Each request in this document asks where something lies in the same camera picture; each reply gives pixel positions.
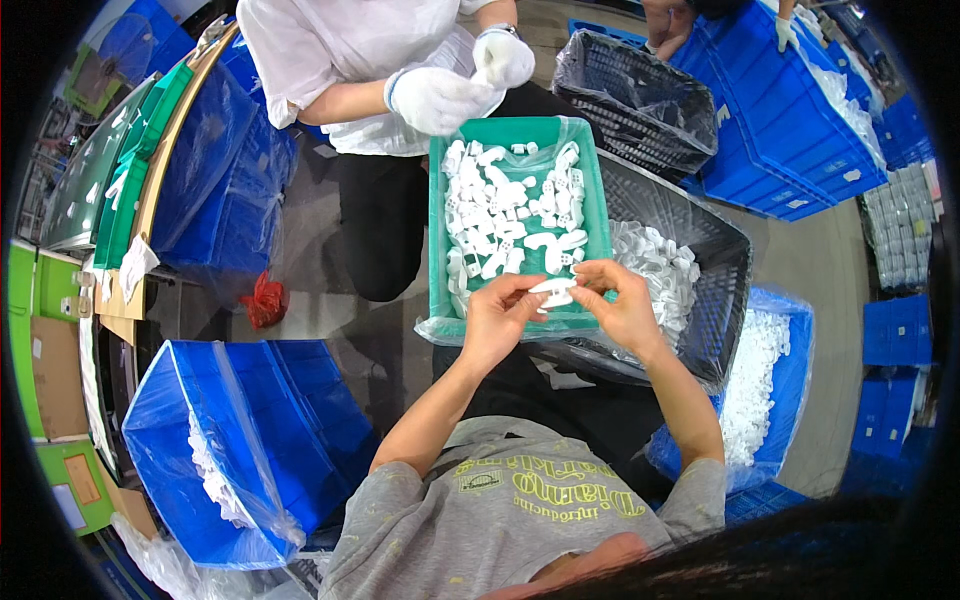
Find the black plastic crate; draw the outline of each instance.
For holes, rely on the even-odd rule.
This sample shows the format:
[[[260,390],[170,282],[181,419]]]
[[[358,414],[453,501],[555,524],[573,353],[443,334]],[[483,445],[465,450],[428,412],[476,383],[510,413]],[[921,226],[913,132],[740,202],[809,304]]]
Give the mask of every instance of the black plastic crate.
[[[719,394],[726,386],[747,311],[753,243],[739,228],[680,188],[618,156],[602,150],[597,154],[610,218],[655,227],[696,255],[701,271],[693,287],[697,299],[677,356],[708,394]],[[532,350],[541,358],[610,381],[649,381],[633,355],[605,337],[536,344]]]
[[[612,37],[575,32],[557,56],[552,88],[600,127],[605,150],[668,181],[716,155],[709,88]]]

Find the person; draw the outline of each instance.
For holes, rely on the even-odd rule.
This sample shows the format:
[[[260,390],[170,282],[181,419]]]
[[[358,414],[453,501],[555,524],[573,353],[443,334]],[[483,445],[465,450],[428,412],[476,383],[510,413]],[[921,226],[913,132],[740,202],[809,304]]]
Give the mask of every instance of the person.
[[[477,410],[478,389],[525,324],[549,319],[537,311],[546,294],[527,292],[544,280],[504,275],[470,296],[463,350],[390,430],[347,503],[321,598],[513,600],[723,527],[717,416],[661,337],[643,277],[612,260],[578,265],[570,295],[650,377],[683,462],[662,507],[583,440],[538,422],[551,407],[526,419],[489,402]],[[611,289],[614,302],[602,296]]]
[[[698,15],[707,20],[723,18],[733,14],[740,7],[753,0],[643,0],[643,11],[647,15],[650,37],[647,50],[660,60],[670,58],[680,50],[690,32],[693,21]],[[777,20],[774,31],[777,33],[777,49],[786,50],[788,41],[800,43],[797,34],[790,28],[790,15],[796,0],[779,0]]]
[[[483,29],[475,40],[458,12]],[[514,0],[240,0],[237,21],[271,123],[322,126],[340,153],[346,266],[367,300],[417,276],[430,135],[483,116],[584,117],[529,82]]]

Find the floor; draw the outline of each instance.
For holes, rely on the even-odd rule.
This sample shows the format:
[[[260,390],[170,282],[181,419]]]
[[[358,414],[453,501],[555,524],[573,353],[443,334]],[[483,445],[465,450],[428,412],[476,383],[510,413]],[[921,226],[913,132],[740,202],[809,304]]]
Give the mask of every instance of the floor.
[[[622,13],[548,0],[517,3],[521,33],[534,49],[534,81],[549,86],[570,17],[646,35],[646,23]],[[465,22],[475,32],[475,26]],[[430,384],[431,347],[413,331],[428,307],[426,248],[417,280],[398,299],[358,298],[344,270],[335,158],[298,140],[300,168],[284,205],[283,256],[274,276],[290,290],[278,325],[253,331],[242,315],[232,339],[323,338],[354,397],[380,432]],[[787,224],[718,206],[753,239],[754,283],[770,283],[808,301],[816,350],[804,417],[779,481],[822,496],[835,490],[847,460],[859,399],[861,307],[868,297],[866,247],[853,202]]]

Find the green plastic tray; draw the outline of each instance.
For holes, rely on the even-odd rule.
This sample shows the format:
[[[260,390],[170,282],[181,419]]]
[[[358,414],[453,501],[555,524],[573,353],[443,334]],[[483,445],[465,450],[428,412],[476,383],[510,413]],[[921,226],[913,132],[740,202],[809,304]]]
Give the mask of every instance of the green plastic tray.
[[[140,107],[141,118],[133,120],[127,139],[120,149],[120,162],[129,162],[134,156],[149,158],[160,142],[180,96],[193,79],[193,71],[181,62],[160,78]]]
[[[565,137],[563,124],[566,122]],[[558,141],[574,140],[580,146],[580,161],[576,168],[584,172],[584,224],[589,240],[584,248],[585,260],[594,258],[612,258],[613,250],[610,239],[610,222],[607,217],[607,201],[603,193],[603,182],[600,178],[600,164],[597,161],[596,146],[593,144],[593,135],[590,125],[584,119],[560,117],[512,117],[471,119],[460,128],[460,135],[466,139],[478,140],[487,146],[503,146],[510,148],[518,142],[537,142],[540,153],[553,153],[550,165],[534,171],[514,170],[504,165],[503,161],[495,163],[511,180],[519,180],[523,175],[537,177],[537,185],[527,190],[527,197],[535,199],[540,196],[540,185],[543,183],[546,172],[552,168],[553,157],[560,150]],[[452,243],[444,224],[444,192],[446,191],[447,177],[440,170],[447,146],[455,138],[433,137],[430,139],[430,230],[429,230],[429,260],[430,260],[430,317],[449,317],[456,319],[457,315],[450,303],[450,292],[446,287],[446,253]],[[530,217],[523,220],[527,234],[547,231],[540,226],[540,217]],[[562,233],[562,229],[553,229],[555,233]],[[526,258],[520,266],[524,275],[546,274],[543,265],[544,249],[538,251],[526,250]],[[555,277],[570,276],[561,272]],[[473,277],[468,282],[470,291],[477,290],[488,282],[485,279]],[[458,320],[455,325],[448,326],[443,337],[462,337],[466,333],[466,322]],[[597,328],[596,319],[583,306],[574,302],[567,306],[558,306],[551,310],[550,320],[546,324],[528,323],[526,332],[530,333],[562,333],[563,331],[584,330]]]
[[[100,220],[100,236],[93,252],[93,266],[97,269],[118,269],[124,254],[130,246],[130,231],[133,217],[139,208],[140,192],[147,178],[147,161],[131,157],[113,172],[110,185],[113,185],[125,171],[127,180],[113,200],[107,199]]]

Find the label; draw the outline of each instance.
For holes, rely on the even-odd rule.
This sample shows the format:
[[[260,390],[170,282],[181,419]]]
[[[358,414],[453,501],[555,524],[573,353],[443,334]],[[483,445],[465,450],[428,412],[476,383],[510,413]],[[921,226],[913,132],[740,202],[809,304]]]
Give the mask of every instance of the label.
[[[90,472],[90,466],[86,463],[85,454],[65,458],[63,465],[66,467],[66,474],[70,477],[70,483],[73,484],[81,504],[86,506],[100,500],[100,491],[97,490],[97,484],[93,481],[93,473]]]

